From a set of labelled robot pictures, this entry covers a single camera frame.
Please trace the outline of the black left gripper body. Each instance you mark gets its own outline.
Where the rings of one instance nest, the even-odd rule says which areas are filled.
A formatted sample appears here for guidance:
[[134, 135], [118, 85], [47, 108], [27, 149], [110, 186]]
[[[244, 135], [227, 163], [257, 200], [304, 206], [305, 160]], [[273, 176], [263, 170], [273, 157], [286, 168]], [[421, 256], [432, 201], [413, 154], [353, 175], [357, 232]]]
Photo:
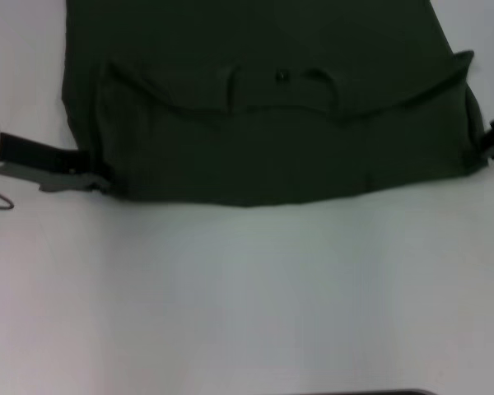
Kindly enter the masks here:
[[91, 158], [87, 151], [61, 149], [8, 133], [0, 135], [0, 162], [55, 174], [91, 171]]

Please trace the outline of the dark green FREE! t-shirt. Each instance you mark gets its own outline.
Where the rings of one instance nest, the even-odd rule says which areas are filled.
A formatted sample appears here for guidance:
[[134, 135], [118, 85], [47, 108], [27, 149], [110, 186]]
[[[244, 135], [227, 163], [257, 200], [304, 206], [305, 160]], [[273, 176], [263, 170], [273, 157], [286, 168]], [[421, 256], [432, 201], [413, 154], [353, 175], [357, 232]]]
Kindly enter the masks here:
[[485, 165], [430, 0], [66, 0], [62, 98], [110, 193], [301, 204]]

